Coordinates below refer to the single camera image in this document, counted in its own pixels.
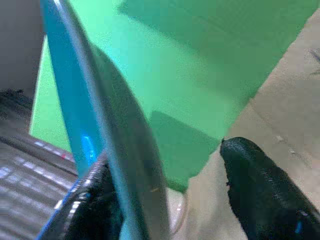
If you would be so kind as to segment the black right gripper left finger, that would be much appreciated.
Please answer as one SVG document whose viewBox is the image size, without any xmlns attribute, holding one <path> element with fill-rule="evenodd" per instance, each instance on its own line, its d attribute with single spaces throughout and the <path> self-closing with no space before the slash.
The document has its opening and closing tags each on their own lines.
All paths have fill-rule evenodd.
<svg viewBox="0 0 320 240">
<path fill-rule="evenodd" d="M 124 222 L 106 152 L 79 178 L 37 236 L 39 240 L 117 240 Z"/>
</svg>

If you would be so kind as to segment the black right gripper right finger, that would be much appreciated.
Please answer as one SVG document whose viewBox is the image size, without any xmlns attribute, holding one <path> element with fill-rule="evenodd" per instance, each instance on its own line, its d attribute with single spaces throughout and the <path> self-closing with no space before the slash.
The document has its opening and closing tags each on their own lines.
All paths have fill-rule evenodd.
<svg viewBox="0 0 320 240">
<path fill-rule="evenodd" d="M 318 240 L 320 213 L 254 142 L 223 139 L 229 204 L 249 240 Z"/>
</svg>

